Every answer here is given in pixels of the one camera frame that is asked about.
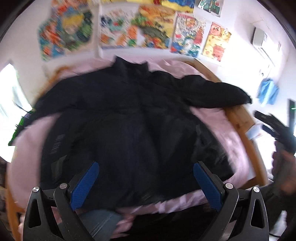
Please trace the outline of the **right hand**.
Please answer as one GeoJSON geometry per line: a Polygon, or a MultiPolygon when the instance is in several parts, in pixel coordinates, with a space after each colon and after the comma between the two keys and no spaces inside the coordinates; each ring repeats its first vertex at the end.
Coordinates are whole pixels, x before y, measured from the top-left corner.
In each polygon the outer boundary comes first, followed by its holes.
{"type": "Polygon", "coordinates": [[[295,156],[276,141],[276,151],[273,153],[273,183],[276,193],[283,192],[286,195],[295,194],[295,156]]]}

